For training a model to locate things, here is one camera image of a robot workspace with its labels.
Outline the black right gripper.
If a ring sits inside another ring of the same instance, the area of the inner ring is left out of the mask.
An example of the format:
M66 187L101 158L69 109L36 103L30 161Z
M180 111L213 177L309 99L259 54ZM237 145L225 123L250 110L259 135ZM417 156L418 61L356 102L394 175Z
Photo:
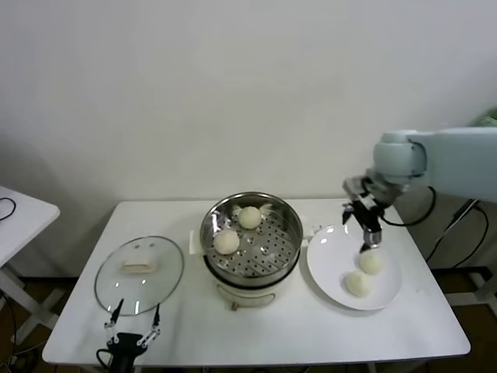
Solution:
M363 229L363 245L360 247L360 253L376 249L382 242L382 227L379 222L380 216L384 213L382 206L377 204L371 194L367 194L356 195L343 207L342 224L346 225L351 217L355 217Z

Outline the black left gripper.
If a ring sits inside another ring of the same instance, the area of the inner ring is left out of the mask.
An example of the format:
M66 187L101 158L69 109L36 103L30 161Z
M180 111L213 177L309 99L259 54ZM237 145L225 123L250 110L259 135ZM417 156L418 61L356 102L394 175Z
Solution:
M144 336L136 333L117 333L116 323L123 306L122 298L112 311L110 320L104 323L106 344L108 345L111 361L108 368L110 373L131 373L135 360L147 351L148 346L160 335L160 304L155 308L151 330Z

